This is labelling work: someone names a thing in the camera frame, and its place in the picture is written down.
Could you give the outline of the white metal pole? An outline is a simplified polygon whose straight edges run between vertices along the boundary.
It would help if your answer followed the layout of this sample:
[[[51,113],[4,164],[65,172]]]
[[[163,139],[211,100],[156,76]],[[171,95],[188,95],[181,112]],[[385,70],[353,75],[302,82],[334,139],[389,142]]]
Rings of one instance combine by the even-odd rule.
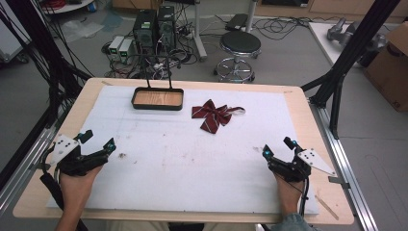
[[[247,33],[250,33],[252,30],[252,23],[253,23],[254,14],[256,11],[258,1],[259,0],[250,0],[249,2],[247,20],[246,20],[245,29],[244,29]]]

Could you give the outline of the person's left hand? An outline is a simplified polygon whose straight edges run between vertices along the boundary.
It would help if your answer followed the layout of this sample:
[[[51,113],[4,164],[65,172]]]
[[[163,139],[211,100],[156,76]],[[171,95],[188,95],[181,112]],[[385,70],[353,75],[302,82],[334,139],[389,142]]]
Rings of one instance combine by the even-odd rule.
[[[91,194],[93,182],[102,167],[90,170],[85,176],[60,175],[64,208],[84,208]]]

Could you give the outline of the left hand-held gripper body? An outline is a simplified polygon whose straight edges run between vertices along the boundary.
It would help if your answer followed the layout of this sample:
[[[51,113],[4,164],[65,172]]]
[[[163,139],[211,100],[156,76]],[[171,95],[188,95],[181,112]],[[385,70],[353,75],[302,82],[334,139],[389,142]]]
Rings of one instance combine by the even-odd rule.
[[[63,134],[57,136],[51,151],[51,166],[70,176],[85,176],[90,170],[108,162],[109,154],[103,148],[89,155],[82,155],[81,143],[76,137],[72,139]]]

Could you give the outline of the black tray with wooden bottom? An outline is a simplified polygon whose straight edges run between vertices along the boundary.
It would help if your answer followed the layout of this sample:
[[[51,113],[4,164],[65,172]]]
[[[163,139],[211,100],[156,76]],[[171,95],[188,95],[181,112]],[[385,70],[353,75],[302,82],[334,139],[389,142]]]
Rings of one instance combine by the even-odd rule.
[[[150,78],[145,77],[146,87],[136,87],[131,104],[137,110],[181,111],[183,109],[184,91],[172,86],[171,73],[168,73],[167,88],[153,88]]]

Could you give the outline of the white power supply box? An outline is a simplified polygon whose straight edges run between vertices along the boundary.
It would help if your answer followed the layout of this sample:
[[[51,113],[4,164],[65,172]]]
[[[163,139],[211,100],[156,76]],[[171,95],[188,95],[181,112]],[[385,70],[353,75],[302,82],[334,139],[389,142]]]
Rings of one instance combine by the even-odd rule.
[[[108,49],[111,55],[116,55],[118,53],[118,50],[121,46],[121,43],[124,40],[124,36],[116,36],[111,44],[109,45]]]
[[[130,38],[126,38],[122,43],[118,50],[120,61],[123,64],[130,64],[131,63],[131,56],[134,53],[134,45],[133,41]]]

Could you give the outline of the aluminium rail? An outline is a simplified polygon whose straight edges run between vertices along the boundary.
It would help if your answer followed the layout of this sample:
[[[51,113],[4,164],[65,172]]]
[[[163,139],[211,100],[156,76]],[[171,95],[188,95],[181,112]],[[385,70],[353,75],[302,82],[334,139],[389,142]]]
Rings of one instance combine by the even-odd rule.
[[[56,132],[55,127],[44,128],[38,135],[34,135],[33,141],[28,142],[28,147],[23,151],[22,160],[0,190],[0,217],[9,209],[16,195],[36,171],[42,153],[48,149]]]
[[[363,231],[379,231],[370,207],[359,186],[352,166],[347,158],[344,147],[339,139],[336,139],[329,128],[330,115],[326,109],[320,109],[310,104],[311,111],[318,124],[320,134],[325,142],[326,149],[337,172],[336,177],[340,177],[350,184],[348,190],[344,190],[345,197],[350,206],[352,215],[358,220]]]

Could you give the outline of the brown cardboard box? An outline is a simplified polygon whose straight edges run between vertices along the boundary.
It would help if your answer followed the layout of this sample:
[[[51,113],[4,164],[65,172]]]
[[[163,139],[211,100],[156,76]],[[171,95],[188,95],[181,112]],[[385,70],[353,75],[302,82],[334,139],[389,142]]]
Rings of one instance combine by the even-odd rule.
[[[398,112],[408,112],[408,21],[386,35],[387,44],[365,76]]]

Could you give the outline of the white foam mat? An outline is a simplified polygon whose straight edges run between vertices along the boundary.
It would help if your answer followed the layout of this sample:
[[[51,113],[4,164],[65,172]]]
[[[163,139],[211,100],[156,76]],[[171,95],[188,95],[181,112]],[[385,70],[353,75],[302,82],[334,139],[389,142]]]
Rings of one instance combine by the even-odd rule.
[[[296,132],[282,93],[185,90],[181,111],[136,110],[131,87],[104,87],[83,127],[90,154],[110,138],[116,150],[98,174],[90,209],[276,214],[276,181],[262,152],[267,144],[285,162],[283,139]],[[200,129],[191,108],[212,99],[242,107],[215,134]]]

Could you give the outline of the round white table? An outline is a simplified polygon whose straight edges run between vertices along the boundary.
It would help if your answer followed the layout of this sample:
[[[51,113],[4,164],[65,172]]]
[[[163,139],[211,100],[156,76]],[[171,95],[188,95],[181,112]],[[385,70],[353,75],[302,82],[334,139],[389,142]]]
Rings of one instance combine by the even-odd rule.
[[[46,14],[68,13],[84,8],[91,12],[96,10],[95,0],[44,0],[40,6]]]

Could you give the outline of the black computer tower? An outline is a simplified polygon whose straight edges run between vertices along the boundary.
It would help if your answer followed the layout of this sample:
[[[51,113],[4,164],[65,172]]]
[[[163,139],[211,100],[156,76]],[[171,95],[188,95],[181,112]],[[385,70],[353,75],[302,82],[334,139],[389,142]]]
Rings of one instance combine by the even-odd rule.
[[[155,54],[159,37],[157,11],[140,10],[133,26],[133,34],[139,53]]]
[[[161,6],[158,10],[158,24],[162,45],[171,50],[176,47],[175,9],[173,6]]]

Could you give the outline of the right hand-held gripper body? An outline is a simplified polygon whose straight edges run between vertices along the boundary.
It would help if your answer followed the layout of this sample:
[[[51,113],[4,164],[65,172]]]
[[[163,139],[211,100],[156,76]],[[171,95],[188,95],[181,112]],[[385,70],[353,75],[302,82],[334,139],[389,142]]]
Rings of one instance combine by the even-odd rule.
[[[291,162],[284,162],[274,156],[268,161],[268,168],[281,175],[287,182],[301,182],[311,175],[313,168],[335,176],[334,169],[328,165],[314,149],[305,149],[297,155],[294,154]]]

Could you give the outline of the white platform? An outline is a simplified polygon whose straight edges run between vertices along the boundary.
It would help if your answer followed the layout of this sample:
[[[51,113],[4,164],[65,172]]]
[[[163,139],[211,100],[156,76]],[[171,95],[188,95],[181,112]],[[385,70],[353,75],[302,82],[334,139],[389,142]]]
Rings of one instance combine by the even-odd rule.
[[[319,43],[319,47],[331,64],[334,64],[338,60],[345,48],[345,43],[340,43],[338,40],[330,40],[327,38],[327,32],[333,26],[334,23],[309,23],[309,28],[311,29],[314,38]]]

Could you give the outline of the black metal frame stand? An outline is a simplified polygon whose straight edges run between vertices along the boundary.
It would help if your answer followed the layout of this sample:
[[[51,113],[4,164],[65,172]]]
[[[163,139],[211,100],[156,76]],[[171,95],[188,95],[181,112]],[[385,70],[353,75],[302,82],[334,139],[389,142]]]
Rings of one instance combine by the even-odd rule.
[[[320,109],[325,109],[328,99],[332,98],[329,131],[336,140],[339,138],[338,121],[344,78],[399,2],[400,0],[374,0],[338,60],[324,75],[301,87],[303,91],[319,87],[310,97],[310,102]]]
[[[0,3],[0,21],[32,59],[40,76],[48,84],[49,106],[0,172],[0,191],[11,181],[40,132],[59,119],[60,107],[73,103],[83,88],[81,82],[85,83],[93,77],[88,70],[79,69],[63,56],[37,0],[5,0],[5,5],[11,9],[15,19],[9,17]]]

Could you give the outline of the person's right hand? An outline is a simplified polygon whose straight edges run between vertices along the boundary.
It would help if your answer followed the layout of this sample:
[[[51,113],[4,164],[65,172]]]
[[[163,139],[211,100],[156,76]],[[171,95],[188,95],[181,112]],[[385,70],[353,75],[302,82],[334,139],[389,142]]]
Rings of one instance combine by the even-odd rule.
[[[277,183],[277,191],[280,199],[281,210],[293,213],[297,210],[297,204],[303,192],[303,182],[287,182],[279,174],[274,174]]]

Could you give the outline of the red striped bow tie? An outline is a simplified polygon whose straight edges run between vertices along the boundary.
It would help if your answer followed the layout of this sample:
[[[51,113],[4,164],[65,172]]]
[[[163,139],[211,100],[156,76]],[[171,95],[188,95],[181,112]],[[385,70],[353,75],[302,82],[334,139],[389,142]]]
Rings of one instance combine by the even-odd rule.
[[[242,107],[228,107],[227,105],[216,107],[212,99],[209,99],[202,106],[193,106],[191,108],[191,117],[203,118],[204,121],[200,129],[210,134],[215,134],[220,126],[228,124],[233,115],[244,113],[245,109]]]

